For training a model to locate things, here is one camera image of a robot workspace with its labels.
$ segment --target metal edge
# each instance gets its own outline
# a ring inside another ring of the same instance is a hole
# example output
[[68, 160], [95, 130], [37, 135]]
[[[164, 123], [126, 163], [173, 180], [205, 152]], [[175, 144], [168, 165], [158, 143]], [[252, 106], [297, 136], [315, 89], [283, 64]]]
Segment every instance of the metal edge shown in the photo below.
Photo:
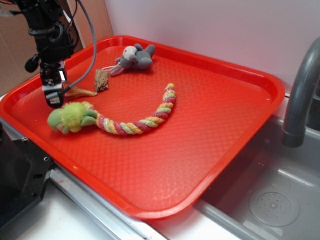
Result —
[[193, 206], [200, 213], [211, 219], [213, 222], [217, 223], [230, 233], [234, 234], [236, 237], [243, 240], [265, 240], [258, 234], [247, 229], [242, 224], [229, 217], [222, 211], [218, 210], [214, 206], [205, 202], [202, 199], [199, 199]]
[[115, 208], [91, 188], [58, 165], [51, 170], [51, 182], [86, 212], [115, 240], [166, 240], [151, 226]]
[[2, 123], [3, 129], [8, 134], [11, 140], [27, 140], [27, 137], [15, 130], [9, 123], [0, 117], [0, 123]]

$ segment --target faucet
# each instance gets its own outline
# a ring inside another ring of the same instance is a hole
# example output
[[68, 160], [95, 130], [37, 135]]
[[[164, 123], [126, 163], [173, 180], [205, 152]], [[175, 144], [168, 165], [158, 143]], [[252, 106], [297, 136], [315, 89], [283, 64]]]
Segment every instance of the faucet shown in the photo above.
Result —
[[296, 148], [303, 144], [306, 126], [320, 130], [320, 37], [306, 52], [296, 75], [281, 132], [281, 142]]

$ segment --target white wall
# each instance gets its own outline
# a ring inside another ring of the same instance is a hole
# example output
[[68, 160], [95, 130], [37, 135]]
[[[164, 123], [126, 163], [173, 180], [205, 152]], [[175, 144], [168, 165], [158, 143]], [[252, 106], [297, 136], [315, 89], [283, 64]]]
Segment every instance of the white wall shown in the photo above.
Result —
[[320, 0], [105, 0], [130, 35], [273, 74], [290, 91], [320, 36]]

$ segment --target treat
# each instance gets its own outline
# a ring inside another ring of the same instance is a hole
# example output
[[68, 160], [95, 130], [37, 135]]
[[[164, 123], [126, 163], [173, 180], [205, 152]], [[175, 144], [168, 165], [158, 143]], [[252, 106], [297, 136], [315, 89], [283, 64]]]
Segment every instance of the treat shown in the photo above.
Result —
[[109, 73], [101, 69], [95, 70], [94, 87], [96, 92], [108, 89]]
[[[70, 84], [71, 83], [69, 81], [65, 81], [63, 83], [63, 86], [67, 87]], [[93, 97], [93, 96], [96, 96], [97, 94], [98, 94], [97, 92], [89, 91], [89, 90], [86, 90], [86, 89], [83, 89], [83, 88], [79, 88], [79, 87], [73, 86], [72, 88], [70, 88], [69, 91], [67, 91], [64, 94], [64, 99], [66, 101], [71, 101], [71, 100], [74, 100], [74, 99], [77, 99], [77, 98], [80, 98], [80, 97]]]

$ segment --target stuffed toy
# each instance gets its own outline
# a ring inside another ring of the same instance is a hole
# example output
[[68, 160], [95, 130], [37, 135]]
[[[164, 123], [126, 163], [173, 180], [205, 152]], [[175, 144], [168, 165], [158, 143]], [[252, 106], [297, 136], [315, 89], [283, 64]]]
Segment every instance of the stuffed toy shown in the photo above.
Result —
[[49, 126], [63, 134], [77, 133], [84, 126], [96, 125], [100, 129], [115, 135], [135, 135], [148, 132], [163, 123], [172, 111], [176, 100], [175, 85], [166, 86], [162, 103], [155, 113], [135, 122], [115, 122], [97, 112], [92, 104], [87, 101], [66, 103], [62, 108], [52, 111], [47, 119]]
[[123, 50], [122, 56], [115, 60], [117, 65], [110, 70], [110, 75], [119, 75], [124, 70], [130, 69], [133, 66], [140, 70], [149, 68], [153, 63], [151, 58], [154, 55], [155, 50], [156, 47], [152, 44], [145, 49], [138, 43], [134, 46], [127, 46]]

